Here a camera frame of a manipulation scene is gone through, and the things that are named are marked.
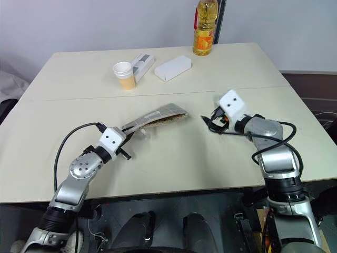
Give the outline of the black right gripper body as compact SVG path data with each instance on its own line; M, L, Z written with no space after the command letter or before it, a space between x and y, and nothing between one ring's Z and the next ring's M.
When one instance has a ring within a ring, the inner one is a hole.
M229 119L227 118L224 110L220 106L218 106L213 111L211 118L213 119L213 123L215 125L218 125L224 128L224 132L229 128Z

